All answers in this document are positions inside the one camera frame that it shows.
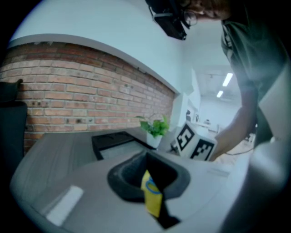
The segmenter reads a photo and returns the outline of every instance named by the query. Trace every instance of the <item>person's arm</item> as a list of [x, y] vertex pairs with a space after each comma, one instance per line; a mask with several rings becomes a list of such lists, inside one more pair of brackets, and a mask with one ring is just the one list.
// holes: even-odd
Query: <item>person's arm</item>
[[239, 144], [256, 124], [257, 94], [254, 88], [241, 89], [242, 106], [232, 123], [216, 136], [217, 147], [210, 161], [214, 161]]

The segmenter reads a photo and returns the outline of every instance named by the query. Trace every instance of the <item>black camera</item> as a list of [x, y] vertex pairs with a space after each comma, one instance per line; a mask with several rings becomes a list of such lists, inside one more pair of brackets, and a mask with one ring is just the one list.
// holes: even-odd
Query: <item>black camera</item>
[[186, 40], [187, 34], [182, 24], [189, 29], [191, 22], [195, 20], [187, 17], [186, 8], [188, 5], [181, 6], [177, 0], [145, 1], [149, 5], [153, 20], [160, 25], [168, 36], [179, 40]]

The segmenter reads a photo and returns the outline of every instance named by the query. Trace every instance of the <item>dark green shirt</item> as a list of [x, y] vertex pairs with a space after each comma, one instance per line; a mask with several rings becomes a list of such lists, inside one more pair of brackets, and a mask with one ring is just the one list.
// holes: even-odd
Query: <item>dark green shirt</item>
[[[241, 91], [257, 93], [257, 104], [283, 68], [287, 56], [274, 30], [256, 14], [251, 3], [237, 6], [234, 17], [222, 22], [222, 49], [237, 77]], [[255, 146], [272, 138], [262, 111], [257, 107]]]

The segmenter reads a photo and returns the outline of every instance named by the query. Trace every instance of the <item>white pot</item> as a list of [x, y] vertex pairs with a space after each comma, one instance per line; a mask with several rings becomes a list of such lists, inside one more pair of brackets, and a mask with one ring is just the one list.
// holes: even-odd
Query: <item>white pot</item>
[[153, 148], [157, 148], [162, 140], [162, 135], [153, 137], [150, 133], [146, 133], [146, 143], [153, 147]]

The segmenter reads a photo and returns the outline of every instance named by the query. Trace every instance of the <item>potted plant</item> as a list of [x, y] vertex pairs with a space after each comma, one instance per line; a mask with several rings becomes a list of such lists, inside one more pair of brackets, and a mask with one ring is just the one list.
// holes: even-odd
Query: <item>potted plant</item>
[[147, 121], [146, 118], [142, 116], [137, 116], [137, 118], [145, 120], [140, 121], [140, 126], [143, 130], [147, 132], [146, 143], [153, 148], [157, 148], [161, 142], [162, 137], [168, 132], [169, 124], [167, 117], [163, 115], [163, 121], [154, 120], [151, 121], [151, 117]]

